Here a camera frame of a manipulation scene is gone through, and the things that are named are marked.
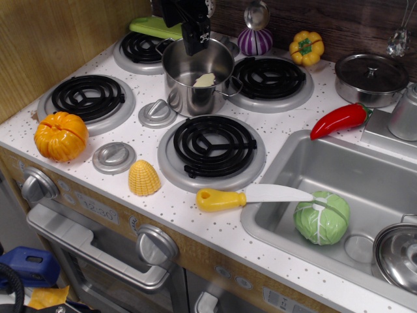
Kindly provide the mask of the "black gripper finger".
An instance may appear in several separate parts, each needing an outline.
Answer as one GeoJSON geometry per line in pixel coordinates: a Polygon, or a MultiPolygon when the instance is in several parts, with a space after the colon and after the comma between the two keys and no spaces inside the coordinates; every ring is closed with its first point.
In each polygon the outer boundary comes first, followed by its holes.
{"type": "Polygon", "coordinates": [[[181,29],[187,55],[195,55],[208,48],[210,20],[207,16],[200,16],[196,20],[183,22],[181,29]]]}
{"type": "Polygon", "coordinates": [[[168,28],[174,27],[182,23],[183,19],[179,12],[177,1],[161,0],[162,15],[165,25],[168,28]]]}

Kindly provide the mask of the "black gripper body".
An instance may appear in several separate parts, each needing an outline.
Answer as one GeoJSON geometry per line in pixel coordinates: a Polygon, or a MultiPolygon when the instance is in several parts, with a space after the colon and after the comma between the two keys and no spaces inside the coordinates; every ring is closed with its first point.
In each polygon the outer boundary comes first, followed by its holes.
{"type": "Polygon", "coordinates": [[[216,9],[216,2],[211,0],[182,0],[177,1],[182,22],[196,20],[200,16],[210,18],[216,9]]]}

